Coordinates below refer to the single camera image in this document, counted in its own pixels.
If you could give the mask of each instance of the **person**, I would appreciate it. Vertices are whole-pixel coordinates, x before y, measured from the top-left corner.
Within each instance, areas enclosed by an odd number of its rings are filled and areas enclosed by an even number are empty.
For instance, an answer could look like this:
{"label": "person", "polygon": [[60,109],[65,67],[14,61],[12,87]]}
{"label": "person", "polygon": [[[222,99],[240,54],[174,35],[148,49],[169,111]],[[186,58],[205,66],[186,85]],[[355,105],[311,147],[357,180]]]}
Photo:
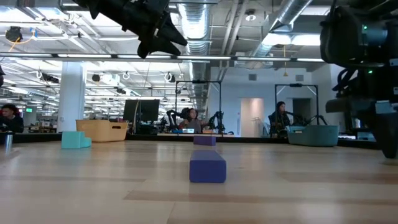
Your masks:
{"label": "person", "polygon": [[280,101],[276,104],[276,111],[269,116],[269,120],[272,134],[278,134],[281,130],[285,130],[286,126],[290,126],[290,119],[285,110],[285,102]]}
{"label": "person", "polygon": [[15,105],[6,104],[1,107],[0,130],[22,133],[24,120],[19,116],[19,110]]}
{"label": "person", "polygon": [[202,133],[202,128],[206,125],[203,121],[198,119],[198,112],[190,108],[188,111],[188,116],[184,119],[178,126],[180,129],[194,129],[194,133]]}

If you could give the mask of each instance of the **purple foam block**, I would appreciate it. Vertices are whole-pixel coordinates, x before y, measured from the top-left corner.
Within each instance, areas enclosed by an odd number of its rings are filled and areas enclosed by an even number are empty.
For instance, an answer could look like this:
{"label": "purple foam block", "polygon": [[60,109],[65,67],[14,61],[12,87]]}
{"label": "purple foam block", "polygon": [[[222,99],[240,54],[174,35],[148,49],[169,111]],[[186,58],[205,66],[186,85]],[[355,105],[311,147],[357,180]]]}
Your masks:
{"label": "purple foam block", "polygon": [[201,145],[201,146],[215,146],[216,145],[216,137],[214,136],[194,136],[193,144]]}

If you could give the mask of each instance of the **exposed ceiling duct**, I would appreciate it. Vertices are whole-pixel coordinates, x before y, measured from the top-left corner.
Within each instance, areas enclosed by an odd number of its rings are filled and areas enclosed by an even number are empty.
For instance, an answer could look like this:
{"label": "exposed ceiling duct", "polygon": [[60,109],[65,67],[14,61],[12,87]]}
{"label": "exposed ceiling duct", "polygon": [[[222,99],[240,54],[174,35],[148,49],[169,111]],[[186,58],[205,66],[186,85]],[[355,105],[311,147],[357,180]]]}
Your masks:
{"label": "exposed ceiling duct", "polygon": [[[294,21],[304,11],[304,9],[312,2],[312,0],[283,0],[277,12],[267,15],[262,26],[264,39],[272,30],[283,29],[289,31],[293,28]],[[272,45],[265,45],[263,41],[250,54],[252,57],[265,57],[272,48]],[[253,63],[248,62],[246,68],[257,67]]]}
{"label": "exposed ceiling duct", "polygon": [[[181,15],[181,25],[185,37],[188,39],[187,54],[208,55],[210,43],[204,40],[209,38],[210,5],[209,4],[178,4]],[[192,80],[208,80],[205,74],[207,63],[190,63],[189,72]],[[203,109],[206,102],[206,92],[203,85],[193,85],[193,94],[198,98],[196,105]]]}

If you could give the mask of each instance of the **teal basket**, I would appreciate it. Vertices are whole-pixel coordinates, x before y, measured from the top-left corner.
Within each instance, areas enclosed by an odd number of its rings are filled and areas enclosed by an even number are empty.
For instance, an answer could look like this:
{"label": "teal basket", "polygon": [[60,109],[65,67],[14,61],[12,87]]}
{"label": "teal basket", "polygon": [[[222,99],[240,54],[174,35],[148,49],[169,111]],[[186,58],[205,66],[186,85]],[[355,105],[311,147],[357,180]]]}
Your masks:
{"label": "teal basket", "polygon": [[290,144],[302,146],[333,147],[337,145],[339,127],[336,125],[309,125],[289,127]]}

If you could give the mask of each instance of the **tan storage bin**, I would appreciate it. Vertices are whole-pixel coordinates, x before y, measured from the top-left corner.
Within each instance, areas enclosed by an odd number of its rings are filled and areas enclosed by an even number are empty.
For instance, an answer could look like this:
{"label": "tan storage bin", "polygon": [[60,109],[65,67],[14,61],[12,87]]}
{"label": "tan storage bin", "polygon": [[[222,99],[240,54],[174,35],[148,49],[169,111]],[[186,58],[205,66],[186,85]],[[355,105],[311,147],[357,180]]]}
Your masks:
{"label": "tan storage bin", "polygon": [[123,141],[126,138],[127,123],[107,120],[76,120],[77,131],[84,131],[92,142]]}

